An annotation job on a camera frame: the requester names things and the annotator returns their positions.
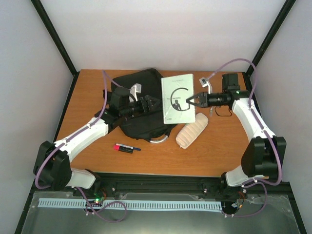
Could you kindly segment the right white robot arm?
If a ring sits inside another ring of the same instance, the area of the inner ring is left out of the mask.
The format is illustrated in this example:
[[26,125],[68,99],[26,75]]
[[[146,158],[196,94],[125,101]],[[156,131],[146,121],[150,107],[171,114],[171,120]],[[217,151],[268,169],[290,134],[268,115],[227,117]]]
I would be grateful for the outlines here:
[[188,98],[187,103],[200,108],[228,106],[239,119],[249,140],[241,164],[221,175],[218,188],[220,196],[229,198],[241,188],[259,182],[279,185],[286,140],[276,136],[266,125],[256,109],[252,94],[248,90],[241,90],[238,75],[224,74],[220,93],[212,92],[208,78],[201,78],[200,83],[208,90]]

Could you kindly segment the beige fabric pencil case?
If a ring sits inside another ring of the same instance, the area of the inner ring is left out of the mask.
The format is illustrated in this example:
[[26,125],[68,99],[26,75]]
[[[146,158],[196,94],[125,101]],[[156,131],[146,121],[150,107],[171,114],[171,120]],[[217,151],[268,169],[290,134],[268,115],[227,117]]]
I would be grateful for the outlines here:
[[186,124],[176,136],[176,143],[182,149],[187,149],[203,132],[209,123],[208,118],[203,113],[195,116],[194,123]]

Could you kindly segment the grey booklet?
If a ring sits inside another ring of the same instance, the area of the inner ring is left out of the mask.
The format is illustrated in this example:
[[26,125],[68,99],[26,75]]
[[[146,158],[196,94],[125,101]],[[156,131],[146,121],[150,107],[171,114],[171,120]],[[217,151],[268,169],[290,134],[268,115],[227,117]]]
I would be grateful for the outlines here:
[[161,79],[164,124],[195,122],[195,107],[186,102],[194,95],[194,75],[184,74]]

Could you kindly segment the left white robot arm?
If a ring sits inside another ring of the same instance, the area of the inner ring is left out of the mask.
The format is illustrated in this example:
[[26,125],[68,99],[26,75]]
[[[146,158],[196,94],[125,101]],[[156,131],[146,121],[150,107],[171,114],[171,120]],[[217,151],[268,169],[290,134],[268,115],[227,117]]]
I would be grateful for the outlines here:
[[38,189],[54,191],[65,187],[84,188],[90,196],[101,192],[101,183],[88,170],[71,167],[71,162],[85,148],[108,135],[125,119],[153,113],[162,108],[161,99],[146,95],[135,98],[130,89],[116,88],[101,111],[84,126],[56,142],[43,142],[34,166],[35,185]]

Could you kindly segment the black student bag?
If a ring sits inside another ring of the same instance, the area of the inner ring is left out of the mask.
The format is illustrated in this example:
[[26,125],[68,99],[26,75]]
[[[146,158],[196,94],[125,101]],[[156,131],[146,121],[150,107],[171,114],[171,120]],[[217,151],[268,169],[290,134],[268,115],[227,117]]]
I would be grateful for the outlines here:
[[157,69],[149,68],[112,79],[111,90],[103,90],[108,106],[95,116],[109,132],[119,127],[127,137],[163,143],[175,125],[163,123],[161,78]]

